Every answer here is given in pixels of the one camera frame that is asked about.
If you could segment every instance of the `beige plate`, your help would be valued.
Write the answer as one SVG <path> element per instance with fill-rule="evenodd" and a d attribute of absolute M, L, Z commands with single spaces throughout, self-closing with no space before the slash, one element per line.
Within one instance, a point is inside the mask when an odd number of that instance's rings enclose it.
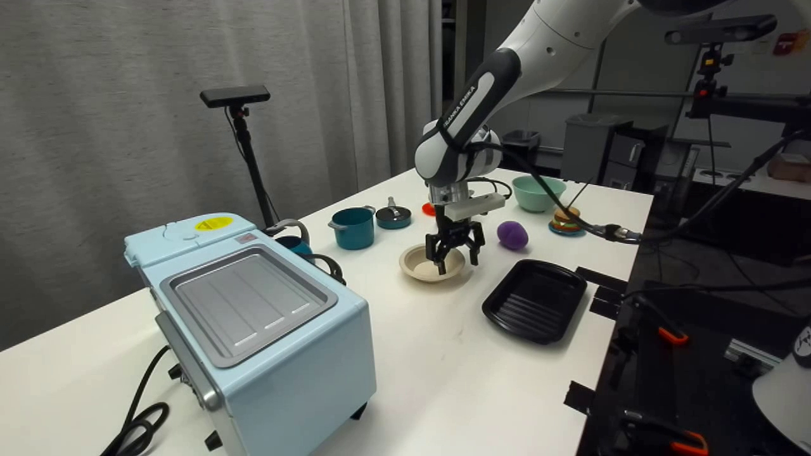
<path fill-rule="evenodd" d="M 401 255 L 401 268 L 416 282 L 448 282 L 464 272 L 464 255 L 450 250 L 445 255 L 445 273 L 439 273 L 437 263 L 425 258 L 425 246 L 412 246 Z"/>

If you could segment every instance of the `white robotic arm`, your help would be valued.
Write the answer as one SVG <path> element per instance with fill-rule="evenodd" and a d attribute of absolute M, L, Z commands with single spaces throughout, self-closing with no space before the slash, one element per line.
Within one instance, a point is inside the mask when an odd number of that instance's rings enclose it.
<path fill-rule="evenodd" d="M 559 87 L 605 36 L 636 7 L 694 12 L 722 0 L 535 0 L 509 37 L 468 79 L 462 98 L 425 124 L 416 149 L 416 172 L 430 191 L 437 235 L 425 255 L 443 273 L 443 258 L 468 246 L 476 263 L 483 246 L 481 226 L 471 217 L 504 206 L 501 196 L 471 198 L 466 181 L 501 163 L 500 139 L 481 124 L 504 103 Z"/>

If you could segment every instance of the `black tray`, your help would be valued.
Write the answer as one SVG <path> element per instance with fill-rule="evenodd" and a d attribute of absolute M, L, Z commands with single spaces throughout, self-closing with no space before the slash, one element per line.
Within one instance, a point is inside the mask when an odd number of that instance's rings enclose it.
<path fill-rule="evenodd" d="M 544 262 L 516 262 L 487 297 L 481 312 L 500 329 L 539 344 L 557 343 L 586 291 L 573 272 Z"/>

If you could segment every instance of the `purple object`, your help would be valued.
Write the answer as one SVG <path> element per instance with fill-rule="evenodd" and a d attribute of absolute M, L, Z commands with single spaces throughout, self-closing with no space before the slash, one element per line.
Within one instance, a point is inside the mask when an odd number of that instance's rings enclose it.
<path fill-rule="evenodd" d="M 524 250 L 524 246 L 529 243 L 527 230 L 515 220 L 501 224 L 496 234 L 508 250 Z"/>

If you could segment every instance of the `curtain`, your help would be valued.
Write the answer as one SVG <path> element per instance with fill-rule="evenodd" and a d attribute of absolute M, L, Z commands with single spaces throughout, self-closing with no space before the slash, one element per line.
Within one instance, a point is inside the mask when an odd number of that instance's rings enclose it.
<path fill-rule="evenodd" d="M 0 6 L 0 350 L 143 286 L 124 235 L 262 220 L 203 89 L 267 84 L 249 126 L 283 217 L 409 170 L 439 115 L 439 0 Z"/>

